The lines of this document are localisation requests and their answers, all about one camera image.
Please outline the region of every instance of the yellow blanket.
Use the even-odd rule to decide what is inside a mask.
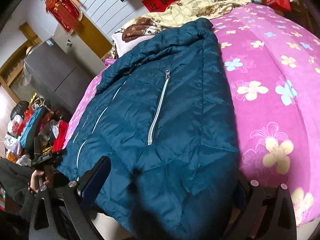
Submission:
[[[250,0],[180,0],[172,3],[164,12],[146,13],[127,22],[122,29],[136,24],[138,18],[150,18],[162,27],[181,27],[198,18],[213,19],[229,13],[233,7],[250,3]]]

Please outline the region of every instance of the pile of bags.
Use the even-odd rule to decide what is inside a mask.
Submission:
[[[4,138],[8,160],[31,166],[35,137],[40,138],[42,154],[62,149],[68,130],[68,114],[49,107],[44,97],[35,94],[30,102],[20,101],[13,108]]]

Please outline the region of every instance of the hand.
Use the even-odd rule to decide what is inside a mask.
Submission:
[[[39,177],[45,175],[45,181],[43,182],[49,188],[53,187],[53,167],[52,166],[44,166],[44,171],[35,170],[31,175],[30,183],[28,183],[28,190],[32,194],[38,193],[40,188],[39,185]]]

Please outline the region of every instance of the jacket pocket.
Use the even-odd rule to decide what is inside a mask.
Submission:
[[[148,132],[148,145],[153,144],[153,141],[154,141],[155,127],[156,127],[156,125],[158,123],[158,120],[159,120],[160,111],[161,111],[161,108],[162,108],[164,95],[165,95],[165,91],[166,91],[167,86],[168,86],[169,79],[170,79],[170,70],[167,70],[165,72],[165,82],[164,82],[164,85],[163,85],[163,88],[162,88],[162,92],[161,92],[160,100],[159,100],[159,103],[158,103],[157,111],[156,111],[155,117],[153,118],[153,121],[151,123],[150,129],[149,129],[149,132]]]

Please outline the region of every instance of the floral bedsheet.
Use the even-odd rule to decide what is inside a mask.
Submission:
[[[212,19],[234,103],[240,169],[248,179],[287,184],[297,226],[320,215],[320,41],[256,4]],[[106,60],[106,68],[115,60]],[[67,141],[94,97],[98,75],[74,114]]]

